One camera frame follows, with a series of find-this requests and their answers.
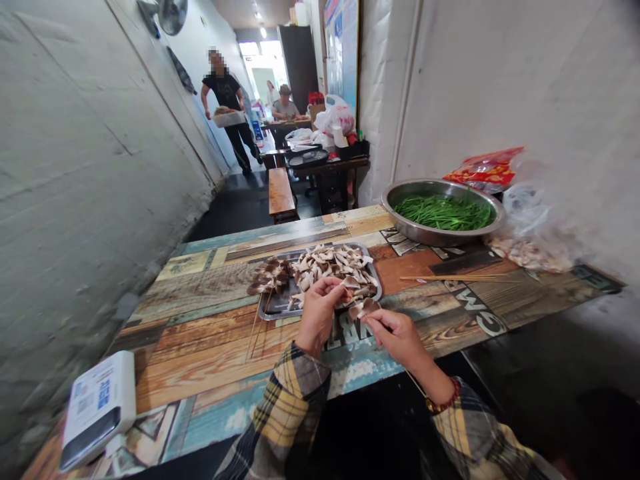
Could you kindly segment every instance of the yellow plaid shirt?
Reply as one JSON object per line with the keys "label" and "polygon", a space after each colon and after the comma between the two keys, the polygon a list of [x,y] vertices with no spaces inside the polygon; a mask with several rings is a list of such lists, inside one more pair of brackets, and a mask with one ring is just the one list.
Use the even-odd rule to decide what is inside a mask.
{"label": "yellow plaid shirt", "polygon": [[[285,479],[300,471],[327,401],[331,369],[293,342],[273,369],[265,397],[231,446],[216,479]],[[432,417],[447,456],[464,479],[544,480],[562,475],[512,430],[462,380],[460,396]]]}

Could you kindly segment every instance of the patterned tabletop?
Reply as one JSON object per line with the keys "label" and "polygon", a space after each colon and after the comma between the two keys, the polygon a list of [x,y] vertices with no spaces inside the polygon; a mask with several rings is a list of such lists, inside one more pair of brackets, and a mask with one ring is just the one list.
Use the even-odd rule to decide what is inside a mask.
{"label": "patterned tabletop", "polygon": [[[411,316],[426,348],[441,357],[620,284],[590,267],[530,275],[480,244],[438,249],[405,238],[374,205],[187,243],[166,264],[111,348],[135,353],[138,419],[126,446],[68,478],[132,474],[240,433],[300,317],[260,322],[245,354],[258,296],[253,269],[271,255],[318,243],[356,241],[369,248],[384,308]],[[504,273],[514,283],[418,283],[400,276]],[[339,318],[323,360],[333,370],[329,398],[403,371],[359,321]],[[54,430],[24,478],[58,478],[61,431]]]}

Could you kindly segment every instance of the wall fan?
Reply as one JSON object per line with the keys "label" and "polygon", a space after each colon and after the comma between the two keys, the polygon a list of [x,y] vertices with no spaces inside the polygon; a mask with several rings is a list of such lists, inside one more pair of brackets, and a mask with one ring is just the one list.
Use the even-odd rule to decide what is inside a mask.
{"label": "wall fan", "polygon": [[160,38],[160,30],[154,20],[156,14],[162,30],[171,36],[177,35],[187,20],[188,0],[137,0],[137,4],[149,33],[157,39]]}

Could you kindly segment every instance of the metal tray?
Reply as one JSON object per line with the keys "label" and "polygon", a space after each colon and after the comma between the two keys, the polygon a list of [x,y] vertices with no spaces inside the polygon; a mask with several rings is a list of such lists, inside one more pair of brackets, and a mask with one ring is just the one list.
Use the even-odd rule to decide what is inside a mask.
{"label": "metal tray", "polygon": [[[362,243],[345,242],[345,243],[337,243],[333,246],[339,247],[340,245],[346,245],[352,249],[358,248],[362,250],[362,253],[364,255],[370,257],[369,249],[366,248],[366,246],[364,246]],[[293,250],[290,252],[278,253],[276,257],[278,257],[279,259],[285,259],[293,262],[293,261],[297,261],[298,258],[300,257],[300,254],[305,253],[306,251],[307,249]],[[378,301],[382,297],[382,284],[380,283],[380,278],[378,278],[378,273],[376,272],[375,266],[373,265],[373,263],[366,264],[365,270],[368,274],[370,274],[370,276],[375,278],[376,281],[378,282],[378,291],[373,296],[373,299]],[[260,304],[258,304],[258,315],[260,315],[260,318],[262,318],[262,320],[266,320],[266,321],[297,317],[299,315],[302,315],[302,309],[296,308],[295,305],[293,310],[287,310],[287,307],[289,306],[289,297],[291,296],[292,293],[298,293],[298,292],[300,292],[300,290],[298,290],[297,285],[293,282],[293,278],[290,277],[289,282],[282,285],[281,293],[273,292],[271,294],[271,298],[269,299],[269,308],[266,312],[265,312],[265,306],[267,304],[267,300],[269,296],[262,295],[262,297],[260,298]]]}

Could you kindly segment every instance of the person's left hand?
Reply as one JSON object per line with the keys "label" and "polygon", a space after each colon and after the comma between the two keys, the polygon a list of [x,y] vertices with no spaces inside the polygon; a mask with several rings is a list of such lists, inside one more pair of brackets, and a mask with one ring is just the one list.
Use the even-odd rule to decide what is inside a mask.
{"label": "person's left hand", "polygon": [[331,334],[331,320],[337,303],[348,303],[350,292],[337,278],[321,278],[307,290],[300,329],[295,344],[300,350],[320,358],[322,346]]}

